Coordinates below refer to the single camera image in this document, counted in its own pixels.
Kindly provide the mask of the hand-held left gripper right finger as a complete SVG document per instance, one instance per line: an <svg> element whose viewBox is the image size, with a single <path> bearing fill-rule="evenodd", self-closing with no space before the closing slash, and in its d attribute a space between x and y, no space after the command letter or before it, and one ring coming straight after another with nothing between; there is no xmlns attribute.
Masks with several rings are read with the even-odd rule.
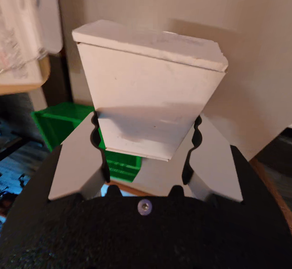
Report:
<svg viewBox="0 0 292 269"><path fill-rule="evenodd" d="M242 192L230 143L201 114L191 128L191 149L182 170L182 182L196 199L207 201L218 195L241 202Z"/></svg>

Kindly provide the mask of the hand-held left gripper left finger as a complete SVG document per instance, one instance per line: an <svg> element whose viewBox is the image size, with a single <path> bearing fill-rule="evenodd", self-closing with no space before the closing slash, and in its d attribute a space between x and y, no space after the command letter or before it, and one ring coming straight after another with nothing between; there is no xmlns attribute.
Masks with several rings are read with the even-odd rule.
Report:
<svg viewBox="0 0 292 269"><path fill-rule="evenodd" d="M49 200L81 194L86 200L101 195L101 188L110 182L105 152L99 147L97 113L91 112L63 141Z"/></svg>

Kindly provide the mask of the green plastic bin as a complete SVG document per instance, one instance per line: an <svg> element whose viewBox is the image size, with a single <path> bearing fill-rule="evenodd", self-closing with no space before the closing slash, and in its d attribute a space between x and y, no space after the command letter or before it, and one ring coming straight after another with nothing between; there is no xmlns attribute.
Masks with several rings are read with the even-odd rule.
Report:
<svg viewBox="0 0 292 269"><path fill-rule="evenodd" d="M52 152L93 111L92 106L63 102L40 111L33 111L31 116L47 148ZM105 150L111 178L132 183L141 169L142 158L107 151L100 128L98 131L101 138L99 147Z"/></svg>

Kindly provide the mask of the white cardboard mailer box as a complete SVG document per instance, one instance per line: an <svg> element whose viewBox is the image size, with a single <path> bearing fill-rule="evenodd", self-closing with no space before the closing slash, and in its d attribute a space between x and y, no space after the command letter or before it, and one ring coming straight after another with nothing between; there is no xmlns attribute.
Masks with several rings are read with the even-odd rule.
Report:
<svg viewBox="0 0 292 269"><path fill-rule="evenodd" d="M98 20L72 31L107 150L169 161L222 81L217 42Z"/></svg>

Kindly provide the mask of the grey desk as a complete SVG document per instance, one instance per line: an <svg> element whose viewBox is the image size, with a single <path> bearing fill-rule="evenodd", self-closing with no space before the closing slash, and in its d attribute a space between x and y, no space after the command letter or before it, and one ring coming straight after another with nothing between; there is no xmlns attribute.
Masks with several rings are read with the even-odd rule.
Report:
<svg viewBox="0 0 292 269"><path fill-rule="evenodd" d="M59 0L71 92L93 105L72 30L105 19L217 42L228 73L204 113L250 160L282 210L291 211L254 158L291 124L291 0Z"/></svg>

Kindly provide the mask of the printed instruction sheet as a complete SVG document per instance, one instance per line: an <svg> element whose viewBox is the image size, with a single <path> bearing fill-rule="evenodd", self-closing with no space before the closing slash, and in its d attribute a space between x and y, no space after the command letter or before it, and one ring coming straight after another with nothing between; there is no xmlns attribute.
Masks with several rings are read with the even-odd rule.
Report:
<svg viewBox="0 0 292 269"><path fill-rule="evenodd" d="M0 0L1 85L43 85L50 70L38 7L40 0Z"/></svg>

